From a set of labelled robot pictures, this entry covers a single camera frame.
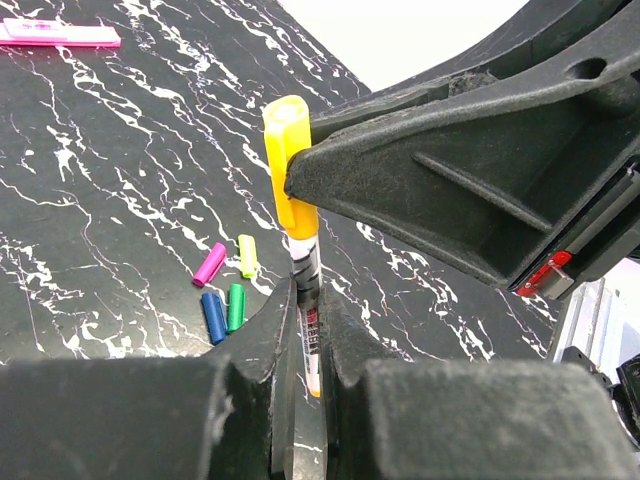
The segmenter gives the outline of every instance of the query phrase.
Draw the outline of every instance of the white floor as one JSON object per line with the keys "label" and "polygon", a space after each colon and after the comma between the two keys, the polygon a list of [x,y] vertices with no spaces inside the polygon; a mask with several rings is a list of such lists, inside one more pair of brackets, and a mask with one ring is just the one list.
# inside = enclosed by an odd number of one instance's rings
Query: white floor
{"label": "white floor", "polygon": [[[279,0],[372,90],[393,85],[463,52],[527,0]],[[640,332],[640,265],[607,275]]]}

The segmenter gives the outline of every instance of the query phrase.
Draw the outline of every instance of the marble surface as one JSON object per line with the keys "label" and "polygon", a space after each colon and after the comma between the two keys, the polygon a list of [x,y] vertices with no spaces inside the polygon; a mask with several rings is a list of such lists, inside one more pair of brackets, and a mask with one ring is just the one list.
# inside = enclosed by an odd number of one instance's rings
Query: marble surface
{"label": "marble surface", "polygon": [[[0,362],[207,351],[190,279],[209,248],[230,253],[206,287],[224,295],[242,281],[237,236],[255,236],[248,316],[290,268],[261,108],[299,94],[318,112],[369,90],[272,0],[0,7],[123,37],[117,50],[0,48]],[[556,305],[480,285],[331,213],[320,235],[325,281],[405,359],[545,356]],[[315,464],[306,435],[296,441]]]}

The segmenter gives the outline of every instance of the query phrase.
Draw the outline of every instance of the red clip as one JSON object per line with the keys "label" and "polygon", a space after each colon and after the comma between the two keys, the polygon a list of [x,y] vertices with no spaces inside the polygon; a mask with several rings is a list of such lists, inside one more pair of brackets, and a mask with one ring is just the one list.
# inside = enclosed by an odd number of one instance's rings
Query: red clip
{"label": "red clip", "polygon": [[540,270],[534,273],[531,278],[527,280],[527,283],[525,283],[524,286],[518,289],[516,293],[521,297],[532,297],[538,291],[538,284],[540,283],[540,280],[549,272],[549,270],[551,270],[551,267],[564,267],[569,263],[569,260],[571,260],[572,257],[573,255],[569,252],[556,252],[553,257],[551,257],[551,259],[544,264],[542,268],[540,268]]}

